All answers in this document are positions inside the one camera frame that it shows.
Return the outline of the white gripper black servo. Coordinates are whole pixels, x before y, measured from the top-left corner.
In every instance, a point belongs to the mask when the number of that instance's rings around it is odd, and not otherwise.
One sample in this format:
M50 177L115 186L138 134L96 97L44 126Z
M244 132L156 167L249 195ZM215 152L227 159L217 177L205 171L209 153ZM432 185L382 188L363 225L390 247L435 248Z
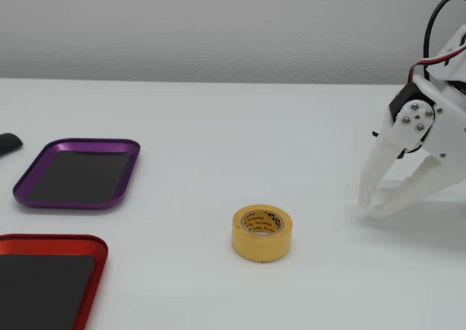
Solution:
M451 85L441 90L421 76L405 85L384 113L360 174L361 208L370 205L400 154L417 149L430 156L391 195L368 209L372 219L391 216L465 180L465 96Z

